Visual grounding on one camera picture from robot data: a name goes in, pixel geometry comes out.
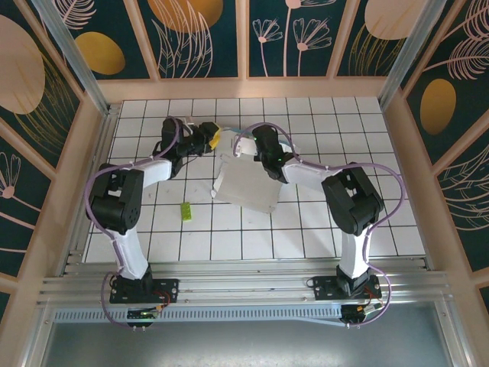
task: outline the gold circle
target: gold circle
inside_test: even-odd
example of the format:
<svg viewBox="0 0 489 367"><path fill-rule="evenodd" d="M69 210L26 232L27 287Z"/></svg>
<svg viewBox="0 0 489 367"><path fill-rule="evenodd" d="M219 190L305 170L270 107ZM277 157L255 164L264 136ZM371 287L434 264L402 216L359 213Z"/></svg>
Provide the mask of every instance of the gold circle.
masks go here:
<svg viewBox="0 0 489 367"><path fill-rule="evenodd" d="M194 25L195 20L187 5L187 0L147 0L151 11L156 18L169 29L182 33L192 33L199 30L199 25ZM188 0L199 21L200 13L211 28L222 14L222 0Z"/></svg>
<svg viewBox="0 0 489 367"><path fill-rule="evenodd" d="M89 68L104 75L120 73L125 67L121 48L99 32L86 32L75 39Z"/></svg>
<svg viewBox="0 0 489 367"><path fill-rule="evenodd" d="M21 26L0 15L0 106L28 114L39 105L46 77L43 55Z"/></svg>
<svg viewBox="0 0 489 367"><path fill-rule="evenodd" d="M421 126L430 135L437 135L450 123L457 93L453 85L444 79L433 80L421 98Z"/></svg>
<svg viewBox="0 0 489 367"><path fill-rule="evenodd" d="M368 0L365 26L381 40L400 40L411 34L426 0Z"/></svg>

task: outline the wall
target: wall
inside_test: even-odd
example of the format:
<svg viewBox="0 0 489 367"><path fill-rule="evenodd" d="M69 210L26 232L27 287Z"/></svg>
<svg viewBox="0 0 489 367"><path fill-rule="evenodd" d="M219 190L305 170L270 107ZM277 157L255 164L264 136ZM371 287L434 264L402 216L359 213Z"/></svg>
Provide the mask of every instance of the wall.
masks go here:
<svg viewBox="0 0 489 367"><path fill-rule="evenodd" d="M120 102L376 96L426 0L61 3L105 97Z"/></svg>
<svg viewBox="0 0 489 367"><path fill-rule="evenodd" d="M489 3L455 0L387 109L419 227L489 365Z"/></svg>
<svg viewBox="0 0 489 367"><path fill-rule="evenodd" d="M0 5L0 365L60 260L101 115L23 1Z"/></svg>

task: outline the flower illustration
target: flower illustration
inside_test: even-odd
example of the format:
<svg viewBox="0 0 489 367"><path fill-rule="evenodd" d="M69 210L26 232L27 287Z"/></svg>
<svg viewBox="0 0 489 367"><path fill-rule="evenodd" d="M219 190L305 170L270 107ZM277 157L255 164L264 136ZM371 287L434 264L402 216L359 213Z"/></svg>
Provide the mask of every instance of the flower illustration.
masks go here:
<svg viewBox="0 0 489 367"><path fill-rule="evenodd" d="M0 197L11 199L15 193L15 184L21 172L21 159L13 154L8 166L7 155L0 153Z"/></svg>
<svg viewBox="0 0 489 367"><path fill-rule="evenodd" d="M290 9L298 9L301 7L323 6L335 3L336 0L285 0L285 3Z"/></svg>
<svg viewBox="0 0 489 367"><path fill-rule="evenodd" d="M265 76L268 76L267 64L265 63L265 54L263 51L263 44L271 41L278 41L283 38L283 33L279 32L279 25L277 19L266 21L261 23L260 19L253 21L254 33L257 35L258 42L260 42L261 49L261 61L263 63L263 69L265 71Z"/></svg>
<svg viewBox="0 0 489 367"><path fill-rule="evenodd" d="M6 200L16 200L20 204L27 206L33 210L40 212L40 209L32 206L29 203L24 202L15 196L15 185L17 184L19 174L21 173L21 159L13 154L10 157L10 164L8 163L7 155L5 152L0 152L0 199ZM23 220L14 218L13 216L9 216L6 213L0 212L0 217L6 220L10 220L20 226L34 229L34 226L30 223L24 222ZM23 250L7 250L5 248L0 248L2 251L10 251L10 252L23 252Z"/></svg>
<svg viewBox="0 0 489 367"><path fill-rule="evenodd" d="M299 50L299 63L297 64L297 76L300 76L300 61L302 53L308 50L318 50L319 48L329 47L332 38L328 37L328 19L318 21L311 19L304 27L304 18L293 22L293 33L296 37L297 50Z"/></svg>

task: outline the white tile floor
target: white tile floor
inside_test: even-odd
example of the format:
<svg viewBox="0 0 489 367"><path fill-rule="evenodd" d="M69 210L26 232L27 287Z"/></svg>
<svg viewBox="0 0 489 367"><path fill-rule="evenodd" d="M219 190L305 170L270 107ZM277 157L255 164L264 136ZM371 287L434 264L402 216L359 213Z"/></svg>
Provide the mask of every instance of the white tile floor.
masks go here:
<svg viewBox="0 0 489 367"><path fill-rule="evenodd" d="M194 116L195 122L246 128L273 122L292 133L303 156L338 165L376 162L399 172L378 102L371 98L176 99L126 101L122 106L109 161L147 157L160 140L168 115ZM283 185L271 215L213 202L210 190L219 174L219 151L185 166L178 176L144 190L139 238L149 261L331 258L341 256L341 231L324 194ZM390 212L400 190L386 172L367 168ZM180 204L190 202L191 222L182 222ZM377 229L371 256L424 255L413 211L402 210ZM86 262L113 262L105 236L92 231Z"/></svg>

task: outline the green lego brick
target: green lego brick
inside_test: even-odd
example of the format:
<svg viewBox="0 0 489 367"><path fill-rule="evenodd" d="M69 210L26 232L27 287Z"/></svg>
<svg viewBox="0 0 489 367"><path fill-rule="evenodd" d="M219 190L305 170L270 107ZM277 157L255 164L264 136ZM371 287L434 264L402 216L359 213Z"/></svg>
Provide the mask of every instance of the green lego brick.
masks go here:
<svg viewBox="0 0 489 367"><path fill-rule="evenodd" d="M182 213L182 221L188 222L192 220L192 210L190 209L190 203L181 203L180 212Z"/></svg>

